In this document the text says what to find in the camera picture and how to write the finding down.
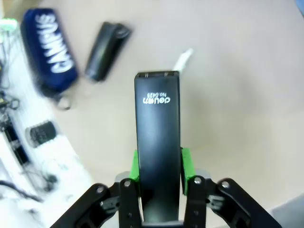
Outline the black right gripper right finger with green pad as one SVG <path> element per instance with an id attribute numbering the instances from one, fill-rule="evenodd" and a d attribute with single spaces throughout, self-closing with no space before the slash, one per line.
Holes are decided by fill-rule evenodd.
<path id="1" fill-rule="evenodd" d="M 183 226 L 206 227 L 207 208 L 230 228 L 279 228 L 281 225 L 231 178 L 214 182 L 194 169 L 188 148 L 181 149 L 183 194 L 187 198 Z"/>

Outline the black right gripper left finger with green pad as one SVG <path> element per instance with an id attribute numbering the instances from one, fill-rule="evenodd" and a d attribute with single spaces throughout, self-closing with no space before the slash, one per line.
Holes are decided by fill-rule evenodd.
<path id="1" fill-rule="evenodd" d="M 93 184 L 52 227 L 101 228 L 118 213 L 118 227 L 140 228 L 139 196 L 139 161 L 134 151 L 130 172 L 121 173 L 110 187 Z"/>

